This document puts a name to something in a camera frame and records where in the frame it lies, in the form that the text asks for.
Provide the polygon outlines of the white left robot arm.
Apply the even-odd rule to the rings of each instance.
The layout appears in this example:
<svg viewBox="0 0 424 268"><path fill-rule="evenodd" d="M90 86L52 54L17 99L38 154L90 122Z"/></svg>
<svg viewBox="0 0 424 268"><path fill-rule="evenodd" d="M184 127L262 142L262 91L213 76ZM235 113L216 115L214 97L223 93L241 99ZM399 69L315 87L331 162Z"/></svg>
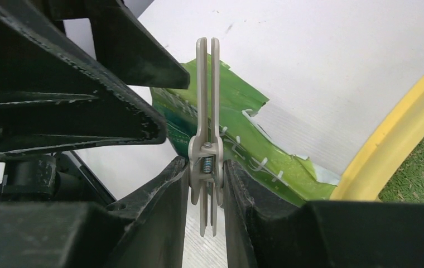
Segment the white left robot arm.
<svg viewBox="0 0 424 268"><path fill-rule="evenodd" d="M123 1L0 1L0 201L113 202L75 150L163 143L131 86L189 83Z"/></svg>

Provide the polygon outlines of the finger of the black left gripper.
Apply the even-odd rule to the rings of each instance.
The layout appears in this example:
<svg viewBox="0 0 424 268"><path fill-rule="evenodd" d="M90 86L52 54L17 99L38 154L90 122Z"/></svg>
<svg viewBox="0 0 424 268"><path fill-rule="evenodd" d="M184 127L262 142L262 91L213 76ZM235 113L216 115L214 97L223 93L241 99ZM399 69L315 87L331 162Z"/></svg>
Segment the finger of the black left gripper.
<svg viewBox="0 0 424 268"><path fill-rule="evenodd" d="M53 21L88 19L97 61L128 85L187 89L189 72L123 1L48 1Z"/></svg>
<svg viewBox="0 0 424 268"><path fill-rule="evenodd" d="M161 144L165 119L97 61L90 21L0 1L0 157Z"/></svg>

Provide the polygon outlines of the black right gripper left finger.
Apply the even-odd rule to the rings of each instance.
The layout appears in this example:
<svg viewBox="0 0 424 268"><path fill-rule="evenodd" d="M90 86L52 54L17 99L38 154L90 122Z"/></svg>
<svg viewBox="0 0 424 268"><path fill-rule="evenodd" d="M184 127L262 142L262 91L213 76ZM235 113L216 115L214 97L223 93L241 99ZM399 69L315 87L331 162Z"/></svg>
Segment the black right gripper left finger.
<svg viewBox="0 0 424 268"><path fill-rule="evenodd" d="M186 160L107 203L78 194L0 202L0 267L181 267L187 211Z"/></svg>

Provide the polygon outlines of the green cat litter bag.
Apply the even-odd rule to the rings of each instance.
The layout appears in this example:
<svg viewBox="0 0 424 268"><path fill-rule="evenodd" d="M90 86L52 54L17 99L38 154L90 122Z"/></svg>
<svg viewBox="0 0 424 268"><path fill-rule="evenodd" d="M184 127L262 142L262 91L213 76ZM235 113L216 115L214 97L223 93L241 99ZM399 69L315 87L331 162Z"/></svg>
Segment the green cat litter bag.
<svg viewBox="0 0 424 268"><path fill-rule="evenodd" d="M183 64L190 73L188 90L150 89L152 105L167 120L168 139L178 155L188 156L189 141L197 129L196 61ZM286 152L254 121L268 102L260 91L220 63L219 135L224 159L236 160L258 182L295 204L327 200L338 175L314 163L308 156Z"/></svg>

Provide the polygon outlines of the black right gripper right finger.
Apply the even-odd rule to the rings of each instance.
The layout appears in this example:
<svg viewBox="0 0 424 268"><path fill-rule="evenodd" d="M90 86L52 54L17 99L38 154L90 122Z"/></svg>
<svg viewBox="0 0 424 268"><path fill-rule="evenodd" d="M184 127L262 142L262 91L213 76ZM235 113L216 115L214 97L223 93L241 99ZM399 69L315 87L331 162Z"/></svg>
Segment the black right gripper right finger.
<svg viewBox="0 0 424 268"><path fill-rule="evenodd" d="M424 267L424 204L310 201L297 207L224 164L229 267Z"/></svg>

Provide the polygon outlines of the yellow litter box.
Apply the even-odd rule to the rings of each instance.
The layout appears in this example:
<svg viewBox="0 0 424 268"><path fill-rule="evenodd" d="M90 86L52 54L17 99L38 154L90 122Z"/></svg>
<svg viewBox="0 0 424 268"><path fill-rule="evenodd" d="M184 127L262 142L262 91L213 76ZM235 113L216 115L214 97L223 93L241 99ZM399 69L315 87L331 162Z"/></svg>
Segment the yellow litter box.
<svg viewBox="0 0 424 268"><path fill-rule="evenodd" d="M331 200L374 201L424 138L424 76L388 113L341 176Z"/></svg>

